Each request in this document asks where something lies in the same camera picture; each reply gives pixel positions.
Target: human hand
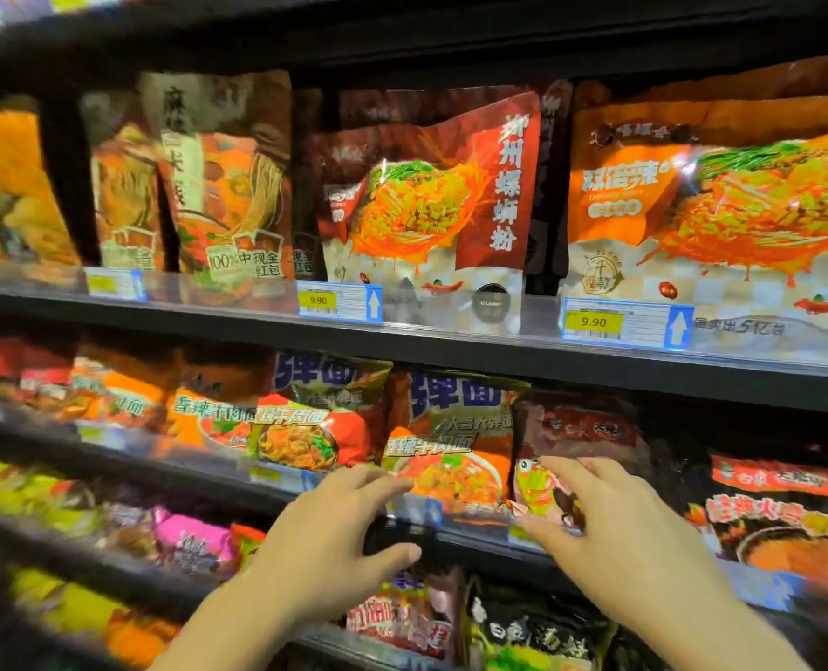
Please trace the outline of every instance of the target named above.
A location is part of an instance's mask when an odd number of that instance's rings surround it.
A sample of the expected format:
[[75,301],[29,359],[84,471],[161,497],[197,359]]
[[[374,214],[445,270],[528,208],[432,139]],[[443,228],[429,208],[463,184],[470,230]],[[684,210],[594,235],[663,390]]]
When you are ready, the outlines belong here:
[[651,646],[706,613],[744,609],[696,529],[610,459],[541,457],[578,497],[585,536],[537,516],[520,525],[610,619]]
[[290,629],[346,614],[419,559],[417,544],[361,553],[376,514],[410,488],[409,481],[367,464],[331,473],[284,509],[226,588],[279,608]]

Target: left hand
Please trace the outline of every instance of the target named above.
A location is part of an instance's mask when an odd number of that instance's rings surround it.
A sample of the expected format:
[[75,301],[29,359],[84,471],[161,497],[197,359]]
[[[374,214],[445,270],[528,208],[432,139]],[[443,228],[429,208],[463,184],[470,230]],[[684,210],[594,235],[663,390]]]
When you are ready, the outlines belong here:
[[331,473],[284,509],[248,567],[223,590],[280,609],[290,630],[346,614],[419,560],[417,544],[362,554],[376,514],[410,488],[369,464]]

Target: barcode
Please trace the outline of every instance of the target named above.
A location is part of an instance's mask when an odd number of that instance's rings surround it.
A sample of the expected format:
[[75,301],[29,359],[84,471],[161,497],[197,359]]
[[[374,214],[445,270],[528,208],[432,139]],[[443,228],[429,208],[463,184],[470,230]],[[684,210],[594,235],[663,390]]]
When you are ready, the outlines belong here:
[[336,308],[309,308],[308,306],[302,306],[299,308],[299,312],[308,315],[336,315],[339,311]]
[[612,334],[611,332],[598,332],[593,329],[567,329],[567,335],[575,336],[578,339],[607,339],[610,341],[620,341],[621,334]]

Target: checkered pattern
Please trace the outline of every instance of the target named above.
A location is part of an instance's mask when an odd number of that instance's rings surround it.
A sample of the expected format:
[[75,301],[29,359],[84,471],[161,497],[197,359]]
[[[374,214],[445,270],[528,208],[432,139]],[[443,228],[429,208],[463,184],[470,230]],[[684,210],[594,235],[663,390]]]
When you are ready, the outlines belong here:
[[[814,260],[812,274],[796,275],[796,284],[790,287],[783,273],[768,268],[753,267],[747,271],[744,267],[705,266],[688,258],[666,258],[665,254],[638,266],[655,247],[652,239],[637,247],[616,240],[583,240],[571,244],[569,275],[561,283],[561,294],[692,304],[696,306],[695,319],[719,321],[719,324],[707,323],[706,328],[695,326],[691,350],[828,365],[828,313],[809,315],[794,305],[818,295],[828,301],[828,254]],[[605,294],[586,292],[582,281],[590,259],[597,255],[605,255],[620,265],[621,281]],[[663,282],[677,289],[674,301],[660,292]],[[726,326],[725,321],[734,321],[737,325]]]

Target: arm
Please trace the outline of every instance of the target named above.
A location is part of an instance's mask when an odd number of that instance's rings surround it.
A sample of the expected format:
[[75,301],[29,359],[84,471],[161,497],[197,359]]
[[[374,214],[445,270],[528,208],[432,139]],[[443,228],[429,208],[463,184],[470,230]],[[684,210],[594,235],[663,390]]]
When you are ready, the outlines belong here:
[[734,596],[699,533],[645,480],[609,459],[541,461],[578,496],[586,536],[538,517],[520,524],[674,671],[808,671],[786,639]]
[[287,506],[248,567],[205,600],[151,671],[261,669],[301,627],[362,603],[420,557],[415,544],[361,554],[376,513],[409,489],[372,466],[330,474]]

